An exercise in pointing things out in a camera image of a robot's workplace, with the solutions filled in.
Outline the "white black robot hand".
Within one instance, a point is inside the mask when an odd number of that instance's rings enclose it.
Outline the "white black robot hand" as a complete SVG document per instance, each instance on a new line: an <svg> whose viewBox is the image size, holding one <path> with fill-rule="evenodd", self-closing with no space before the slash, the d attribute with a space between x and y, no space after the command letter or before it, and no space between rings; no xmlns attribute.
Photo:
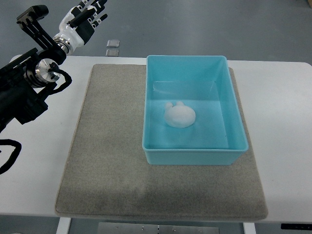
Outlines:
<svg viewBox="0 0 312 234"><path fill-rule="evenodd" d="M105 0L82 0L73 7L59 25L59 33L53 40L66 53L71 55L84 46L92 37L95 29L107 18L102 12Z"/></svg>

